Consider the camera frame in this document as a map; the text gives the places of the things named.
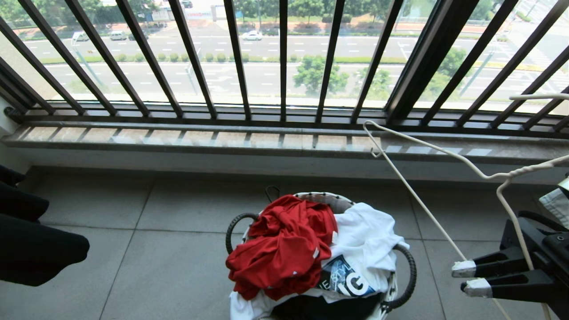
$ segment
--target balcony railing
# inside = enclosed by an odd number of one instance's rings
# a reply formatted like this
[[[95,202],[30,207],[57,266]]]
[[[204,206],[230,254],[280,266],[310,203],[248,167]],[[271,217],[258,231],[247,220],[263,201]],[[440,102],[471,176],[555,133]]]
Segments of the balcony railing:
[[[382,18],[381,31],[377,38],[375,50],[370,58],[365,76],[361,79],[361,88],[355,100],[345,99],[340,103],[328,103],[330,98],[329,88],[331,77],[335,76],[335,53],[342,38],[343,14],[347,0],[336,0],[333,5],[332,22],[329,25],[329,39],[325,54],[325,63],[320,82],[320,90],[313,98],[306,98],[305,103],[299,100],[287,99],[290,86],[290,59],[287,52],[290,51],[290,39],[287,36],[289,1],[278,1],[278,37],[275,41],[279,49],[278,62],[280,75],[279,98],[267,99],[266,103],[251,103],[248,84],[246,82],[246,70],[244,65],[247,59],[240,47],[239,25],[236,18],[236,8],[232,0],[224,0],[226,25],[228,28],[230,45],[232,48],[232,62],[236,69],[239,87],[239,102],[228,99],[226,102],[216,99],[216,93],[210,90],[211,82],[208,83],[206,72],[203,69],[203,60],[200,58],[199,49],[196,50],[196,42],[192,39],[191,30],[188,28],[186,9],[179,0],[168,0],[169,12],[175,21],[180,38],[183,42],[185,54],[187,54],[192,72],[195,74],[199,91],[195,93],[203,97],[203,102],[180,101],[176,98],[176,92],[172,84],[168,82],[168,74],[163,70],[159,59],[156,57],[156,47],[152,47],[150,39],[141,27],[139,15],[129,4],[128,0],[117,0],[117,7],[126,25],[132,32],[140,53],[147,61],[151,73],[155,76],[160,91],[165,95],[163,101],[151,101],[141,97],[142,92],[136,90],[132,77],[121,68],[121,62],[113,56],[108,45],[104,42],[100,32],[95,28],[93,21],[81,6],[79,0],[65,0],[69,10],[77,19],[86,36],[90,39],[96,50],[106,63],[118,84],[122,87],[125,96],[131,101],[118,101],[110,99],[101,91],[93,77],[74,57],[72,51],[65,46],[64,42],[46,17],[42,15],[32,0],[18,0],[23,10],[35,23],[37,28],[47,38],[53,48],[63,58],[64,62],[72,70],[88,92],[92,93],[95,100],[79,99],[73,95],[58,81],[53,71],[48,70],[37,54],[32,53],[26,41],[10,27],[7,18],[0,18],[0,31],[19,52],[19,54],[36,70],[49,86],[59,95],[59,99],[47,99],[40,94],[33,85],[28,83],[17,71],[17,66],[7,62],[7,57],[0,58],[0,96],[4,97],[13,108],[5,112],[18,122],[49,123],[52,121],[84,122],[136,122],[140,124],[202,124],[202,125],[235,125],[235,126],[264,126],[264,127],[292,127],[292,128],[322,128],[337,130],[352,130],[360,128],[366,120],[374,120],[380,124],[401,131],[434,132],[434,133],[471,133],[492,134],[506,136],[529,136],[569,138],[569,112],[552,113],[560,106],[561,100],[552,99],[544,103],[544,106],[533,105],[531,112],[519,112],[525,100],[512,101],[508,106],[499,110],[488,109],[485,106],[489,99],[500,86],[516,71],[529,52],[551,30],[554,23],[562,17],[569,6],[566,0],[558,0],[553,3],[543,19],[537,24],[533,32],[529,34],[525,42],[512,57],[504,63],[498,74],[488,81],[488,85],[481,90],[478,97],[468,107],[461,108],[450,106],[452,95],[464,86],[464,82],[471,71],[477,67],[477,62],[483,56],[483,52],[489,46],[494,45],[496,38],[504,32],[503,25],[514,14],[519,12],[521,5],[517,0],[504,0],[500,5],[494,6],[492,18],[489,21],[478,22],[484,29],[475,40],[470,52],[460,62],[458,68],[450,75],[444,88],[438,92],[433,102],[418,101],[421,95],[436,77],[437,71],[451,51],[455,41],[459,39],[461,31],[470,21],[478,1],[464,0],[438,0],[434,4],[428,19],[419,18],[401,19],[403,15],[404,0],[393,0]],[[382,57],[386,52],[388,41],[393,36],[393,31],[398,23],[420,21],[424,23],[416,45],[410,53],[398,80],[390,91],[386,101],[368,101],[366,98],[374,83],[376,73],[385,66],[381,64]],[[515,94],[531,94],[538,92],[550,78],[560,72],[569,59],[569,46],[565,48],[552,62],[539,73],[535,79]],[[230,86],[226,81],[220,85]],[[569,93],[569,87],[561,92]]]

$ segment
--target gray floor tile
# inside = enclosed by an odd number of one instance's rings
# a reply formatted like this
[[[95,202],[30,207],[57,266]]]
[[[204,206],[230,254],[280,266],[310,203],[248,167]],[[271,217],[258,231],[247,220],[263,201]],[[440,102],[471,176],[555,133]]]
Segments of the gray floor tile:
[[[419,227],[413,214],[413,208],[407,191],[397,185],[388,184],[383,187],[355,187],[336,184],[284,184],[283,194],[327,191],[347,197],[354,202],[365,202],[377,210],[390,214],[395,219],[396,234],[407,239],[420,239]]]
[[[448,242],[425,240],[424,243],[448,320],[504,319],[492,300],[468,297],[460,291],[460,284],[468,279],[451,277],[452,265],[460,257]],[[495,241],[456,241],[469,259],[497,251],[499,244]],[[544,319],[538,303],[500,300],[500,304],[511,319]]]
[[[264,184],[160,180],[138,223],[139,229],[225,232],[244,212],[259,213],[269,201]],[[245,230],[241,223],[235,231]]]
[[[393,310],[390,320],[424,320],[444,319],[443,308],[436,290],[431,267],[423,243],[419,240],[408,240],[411,254],[417,264],[417,285],[409,301],[402,307]],[[397,253],[397,285],[399,294],[405,291],[409,282],[409,265],[405,257]]]
[[[58,228],[89,240],[87,259],[38,287],[0,282],[1,319],[99,319],[132,231]]]
[[[228,319],[224,235],[136,230],[102,320]]]
[[[34,193],[50,201],[42,223],[134,228],[150,187],[148,178],[48,175]]]
[[[502,239],[508,215],[495,191],[422,188],[416,192],[454,240]],[[507,193],[505,197],[514,212],[538,210],[530,194]],[[413,207],[423,239],[443,240],[442,233],[414,199]]]

